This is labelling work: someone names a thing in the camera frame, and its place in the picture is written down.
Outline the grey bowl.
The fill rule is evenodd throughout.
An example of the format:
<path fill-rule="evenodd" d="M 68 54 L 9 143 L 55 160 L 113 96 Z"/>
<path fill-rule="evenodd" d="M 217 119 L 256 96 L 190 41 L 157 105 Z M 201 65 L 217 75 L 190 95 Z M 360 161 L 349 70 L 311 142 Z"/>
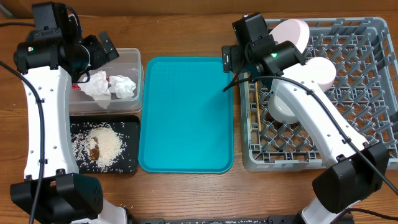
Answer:
<path fill-rule="evenodd" d="M 294 124 L 299 121 L 292 110 L 275 94 L 269 98 L 268 111 L 280 123 Z"/>

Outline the small pink plate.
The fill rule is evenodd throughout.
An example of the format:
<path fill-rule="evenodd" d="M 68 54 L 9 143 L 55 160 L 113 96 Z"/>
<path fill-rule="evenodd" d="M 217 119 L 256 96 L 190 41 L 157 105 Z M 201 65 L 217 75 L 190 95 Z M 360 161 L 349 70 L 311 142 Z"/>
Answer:
<path fill-rule="evenodd" d="M 309 77 L 323 92 L 328 91 L 336 78 L 336 68 L 330 60 L 325 57 L 314 57 L 306 62 L 309 68 Z"/>

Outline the brown food piece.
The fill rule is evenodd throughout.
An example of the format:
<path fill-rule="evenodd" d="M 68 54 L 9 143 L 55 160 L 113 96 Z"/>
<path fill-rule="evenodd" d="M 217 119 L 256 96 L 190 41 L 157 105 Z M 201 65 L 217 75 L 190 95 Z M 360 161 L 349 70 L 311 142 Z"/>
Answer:
<path fill-rule="evenodd" d="M 90 140 L 90 158 L 92 161 L 97 161 L 100 157 L 100 149 L 98 145 L 98 139 L 96 137 L 91 138 Z"/>

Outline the large white plate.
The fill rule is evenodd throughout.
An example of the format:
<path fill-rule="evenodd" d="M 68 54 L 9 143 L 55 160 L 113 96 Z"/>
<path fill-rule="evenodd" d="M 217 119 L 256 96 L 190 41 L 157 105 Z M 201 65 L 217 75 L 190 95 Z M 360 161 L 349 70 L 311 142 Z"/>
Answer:
<path fill-rule="evenodd" d="M 293 43 L 302 54 L 310 38 L 310 29 L 306 22 L 299 19 L 287 19 L 278 24 L 270 32 L 274 40 L 280 44 L 285 41 Z"/>

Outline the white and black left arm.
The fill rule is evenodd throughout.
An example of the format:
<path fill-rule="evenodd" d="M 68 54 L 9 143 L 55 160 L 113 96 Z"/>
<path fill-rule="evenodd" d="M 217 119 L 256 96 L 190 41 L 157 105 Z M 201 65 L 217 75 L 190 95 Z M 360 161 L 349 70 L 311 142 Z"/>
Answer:
<path fill-rule="evenodd" d="M 103 197 L 99 180 L 79 172 L 72 149 L 69 96 L 72 84 L 116 59 L 107 33 L 32 33 L 14 54 L 14 74 L 24 84 L 29 151 L 24 181 L 12 184 L 11 200 L 40 223 L 133 223 L 134 217 Z"/>

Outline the white tissue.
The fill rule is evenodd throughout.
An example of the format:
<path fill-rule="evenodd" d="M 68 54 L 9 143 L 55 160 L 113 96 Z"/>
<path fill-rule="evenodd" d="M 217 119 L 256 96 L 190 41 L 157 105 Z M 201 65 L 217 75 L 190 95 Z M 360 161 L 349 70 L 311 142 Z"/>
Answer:
<path fill-rule="evenodd" d="M 134 90 L 137 84 L 129 77 L 122 75 L 107 76 L 105 71 L 100 70 L 94 75 L 90 75 L 90 80 L 83 79 L 83 83 L 77 84 L 79 90 L 92 97 L 102 108 L 110 105 L 109 100 L 112 94 L 116 98 L 126 100 L 135 96 Z"/>

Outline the white rice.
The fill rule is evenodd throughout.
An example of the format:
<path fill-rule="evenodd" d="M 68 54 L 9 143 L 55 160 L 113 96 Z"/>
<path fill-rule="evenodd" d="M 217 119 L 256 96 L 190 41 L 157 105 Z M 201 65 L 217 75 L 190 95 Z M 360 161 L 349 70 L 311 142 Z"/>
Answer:
<path fill-rule="evenodd" d="M 75 123 L 71 126 L 72 149 L 81 173 L 105 173 L 112 170 L 126 148 L 124 135 L 118 133 L 109 123 Z M 99 145 L 99 159 L 90 158 L 90 140 L 96 137 Z"/>

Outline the teal plastic tray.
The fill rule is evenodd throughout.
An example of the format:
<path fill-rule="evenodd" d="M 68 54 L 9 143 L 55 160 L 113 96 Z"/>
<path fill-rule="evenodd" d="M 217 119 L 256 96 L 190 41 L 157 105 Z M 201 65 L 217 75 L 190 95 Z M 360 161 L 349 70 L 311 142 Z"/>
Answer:
<path fill-rule="evenodd" d="M 147 172 L 224 173 L 234 162 L 232 75 L 219 57 L 155 57 L 146 67 L 139 165 Z"/>

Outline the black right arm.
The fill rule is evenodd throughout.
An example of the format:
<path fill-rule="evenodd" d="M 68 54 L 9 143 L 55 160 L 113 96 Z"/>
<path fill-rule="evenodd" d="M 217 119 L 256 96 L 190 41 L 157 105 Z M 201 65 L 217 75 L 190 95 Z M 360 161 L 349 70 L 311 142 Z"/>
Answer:
<path fill-rule="evenodd" d="M 260 80 L 293 112 L 318 149 L 323 165 L 313 180 L 315 198 L 296 223 L 333 223 L 354 204 L 378 191 L 386 181 L 389 152 L 383 143 L 370 144 L 335 108 L 320 79 L 335 76 L 325 57 L 305 60 L 290 41 L 257 40 L 232 46 L 227 72 L 250 72 L 234 85 Z"/>

